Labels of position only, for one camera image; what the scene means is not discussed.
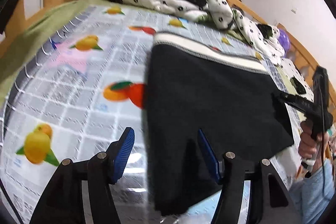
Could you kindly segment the blue denim sleeve forearm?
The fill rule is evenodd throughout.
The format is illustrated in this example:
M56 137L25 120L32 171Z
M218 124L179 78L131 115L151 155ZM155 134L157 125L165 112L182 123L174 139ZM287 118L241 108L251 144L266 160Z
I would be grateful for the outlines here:
M301 223L316 223L334 193L332 164L329 159L309 178L293 183L289 190Z

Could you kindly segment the person's right hand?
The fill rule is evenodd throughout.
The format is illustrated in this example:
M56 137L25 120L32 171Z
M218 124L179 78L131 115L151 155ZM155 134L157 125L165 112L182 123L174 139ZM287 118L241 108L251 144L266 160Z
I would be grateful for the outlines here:
M323 135L319 133L317 135L317 140L313 140L311 138L313 122L311 120L305 120L301 122L302 133L300 135L300 143L298 148L298 153L301 157L311 159L313 155L315 155L318 151L317 145L319 144L319 150L322 153L322 158L317 157L315 160L315 164L311 170L311 174L317 172L323 165L326 157L325 150L327 146L327 142L329 141L329 134L325 132Z

